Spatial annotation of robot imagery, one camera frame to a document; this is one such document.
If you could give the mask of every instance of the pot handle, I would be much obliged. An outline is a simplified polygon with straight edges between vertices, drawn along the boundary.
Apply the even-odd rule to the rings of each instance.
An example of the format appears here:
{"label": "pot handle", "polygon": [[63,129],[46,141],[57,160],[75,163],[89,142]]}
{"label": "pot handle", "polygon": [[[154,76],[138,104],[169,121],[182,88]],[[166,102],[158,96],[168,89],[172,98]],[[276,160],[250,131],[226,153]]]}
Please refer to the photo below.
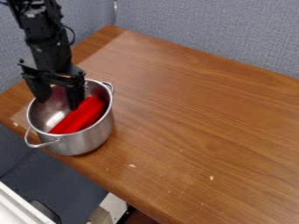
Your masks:
{"label": "pot handle", "polygon": [[109,88],[109,92],[113,95],[114,94],[114,86],[111,85],[111,83],[101,81],[101,83]]}
{"label": "pot handle", "polygon": [[45,147],[50,144],[55,144],[61,141],[61,137],[55,138],[53,141],[47,142],[47,143],[39,143],[39,144],[31,144],[27,142],[27,136],[29,136],[29,133],[30,133],[30,129],[31,127],[29,127],[29,129],[25,131],[25,134],[23,134],[23,142],[26,144],[26,146],[29,146],[30,148],[41,148],[41,147]]}

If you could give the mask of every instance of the cable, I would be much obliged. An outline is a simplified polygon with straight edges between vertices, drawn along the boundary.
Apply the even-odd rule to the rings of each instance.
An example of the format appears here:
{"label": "cable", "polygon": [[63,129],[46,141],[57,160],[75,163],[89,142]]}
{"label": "cable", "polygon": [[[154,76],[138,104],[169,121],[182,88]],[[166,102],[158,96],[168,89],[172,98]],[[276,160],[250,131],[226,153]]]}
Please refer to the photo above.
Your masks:
{"label": "cable", "polygon": [[74,41],[75,41],[75,34],[74,34],[74,31],[73,31],[65,24],[61,24],[61,26],[62,26],[63,28],[66,28],[66,29],[70,31],[70,33],[71,33],[71,41],[69,42],[69,45],[71,46],[73,43],[74,43]]}
{"label": "cable", "polygon": [[3,6],[7,6],[7,3],[5,3],[5,2],[0,2],[0,4],[3,5]]}

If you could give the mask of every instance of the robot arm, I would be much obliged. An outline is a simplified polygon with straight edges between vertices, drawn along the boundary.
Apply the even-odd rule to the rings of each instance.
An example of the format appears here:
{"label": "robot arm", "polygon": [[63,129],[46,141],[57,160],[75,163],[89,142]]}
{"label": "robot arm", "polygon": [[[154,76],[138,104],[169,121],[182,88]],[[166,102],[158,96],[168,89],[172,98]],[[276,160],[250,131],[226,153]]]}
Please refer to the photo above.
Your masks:
{"label": "robot arm", "polygon": [[63,86],[73,110],[83,100],[85,73],[70,64],[70,42],[66,26],[61,24],[61,7],[55,0],[6,0],[6,3],[31,51],[31,60],[18,61],[25,83],[38,102],[47,100],[51,84]]}

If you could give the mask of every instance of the wooden table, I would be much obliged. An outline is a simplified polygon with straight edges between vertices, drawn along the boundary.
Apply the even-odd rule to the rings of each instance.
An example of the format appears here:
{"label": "wooden table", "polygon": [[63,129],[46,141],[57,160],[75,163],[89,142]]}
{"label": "wooden table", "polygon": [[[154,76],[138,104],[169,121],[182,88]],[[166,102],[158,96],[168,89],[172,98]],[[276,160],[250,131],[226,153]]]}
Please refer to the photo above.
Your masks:
{"label": "wooden table", "polygon": [[[299,80],[113,26],[73,60],[114,84],[115,128],[51,156],[161,223],[299,223]],[[0,96],[21,136],[31,98],[22,82]]]}

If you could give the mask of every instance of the stainless steel pot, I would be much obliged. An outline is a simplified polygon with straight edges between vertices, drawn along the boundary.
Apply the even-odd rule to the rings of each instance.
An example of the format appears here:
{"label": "stainless steel pot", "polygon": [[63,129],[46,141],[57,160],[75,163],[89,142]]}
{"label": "stainless steel pot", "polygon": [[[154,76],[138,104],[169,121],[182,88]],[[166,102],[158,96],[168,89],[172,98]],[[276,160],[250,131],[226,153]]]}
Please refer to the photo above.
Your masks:
{"label": "stainless steel pot", "polygon": [[[31,148],[46,146],[61,155],[71,156],[93,151],[107,139],[113,128],[111,94],[113,86],[107,82],[86,80],[85,97],[97,95],[105,102],[105,113],[99,119],[83,130],[69,134],[49,134],[49,130],[61,118],[70,112],[62,87],[54,87],[45,103],[31,100],[26,109],[26,120],[30,128],[23,135],[23,141]],[[27,135],[33,129],[41,139],[41,144],[27,142]]]}

